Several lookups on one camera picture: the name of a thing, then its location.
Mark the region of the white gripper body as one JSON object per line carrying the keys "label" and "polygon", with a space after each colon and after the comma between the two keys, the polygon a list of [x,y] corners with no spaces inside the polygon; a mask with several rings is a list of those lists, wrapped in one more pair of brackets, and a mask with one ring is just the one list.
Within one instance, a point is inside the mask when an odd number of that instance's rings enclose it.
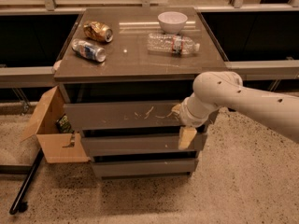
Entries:
{"label": "white gripper body", "polygon": [[197,128],[202,126],[214,111],[214,105],[206,104],[197,97],[190,96],[181,103],[179,116],[184,126]]}

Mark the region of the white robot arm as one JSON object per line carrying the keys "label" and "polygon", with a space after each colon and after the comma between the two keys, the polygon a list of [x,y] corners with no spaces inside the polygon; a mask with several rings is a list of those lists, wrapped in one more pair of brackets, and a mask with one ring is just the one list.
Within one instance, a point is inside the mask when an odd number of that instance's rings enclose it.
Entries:
{"label": "white robot arm", "polygon": [[243,86],[235,72],[205,72],[192,84],[193,93],[172,110],[182,127],[178,148],[187,149],[211,113],[225,106],[299,142],[299,98]]}

